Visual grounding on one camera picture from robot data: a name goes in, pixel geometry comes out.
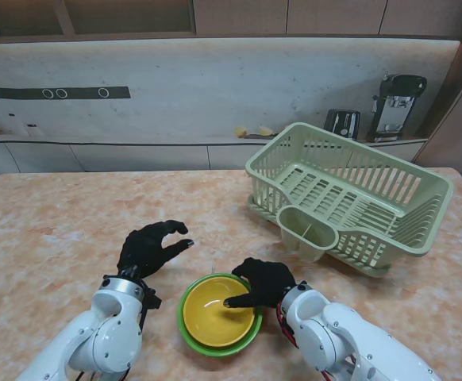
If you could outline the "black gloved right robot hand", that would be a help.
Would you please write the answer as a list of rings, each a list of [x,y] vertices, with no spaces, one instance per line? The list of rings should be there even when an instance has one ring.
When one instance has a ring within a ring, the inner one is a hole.
[[[250,291],[227,298],[223,305],[227,308],[256,308],[266,306],[276,308],[283,296],[297,286],[289,268],[280,262],[262,261],[252,257],[232,270],[232,274],[247,279]]]

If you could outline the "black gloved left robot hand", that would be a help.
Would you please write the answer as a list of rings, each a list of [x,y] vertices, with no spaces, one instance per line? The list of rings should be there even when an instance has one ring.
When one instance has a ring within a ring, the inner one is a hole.
[[[131,279],[147,278],[194,244],[191,239],[182,239],[164,248],[163,239],[174,233],[185,235],[188,229],[181,221],[168,220],[133,230],[122,245],[117,274]]]

